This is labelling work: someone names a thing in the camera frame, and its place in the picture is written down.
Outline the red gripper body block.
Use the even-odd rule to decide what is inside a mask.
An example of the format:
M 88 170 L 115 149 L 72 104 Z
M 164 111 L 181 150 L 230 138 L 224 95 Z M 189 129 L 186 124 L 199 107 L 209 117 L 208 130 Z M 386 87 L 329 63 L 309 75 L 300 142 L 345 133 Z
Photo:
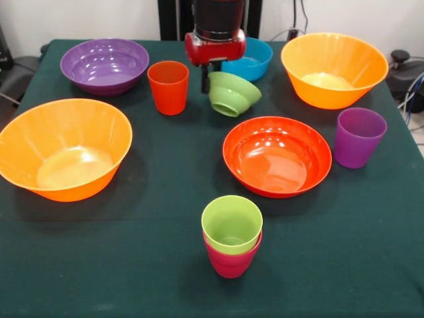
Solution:
M 224 42 L 203 40 L 194 32 L 185 35 L 185 52 L 194 66 L 207 66 L 216 61 L 238 60 L 246 49 L 246 36 L 242 29 L 234 39 Z

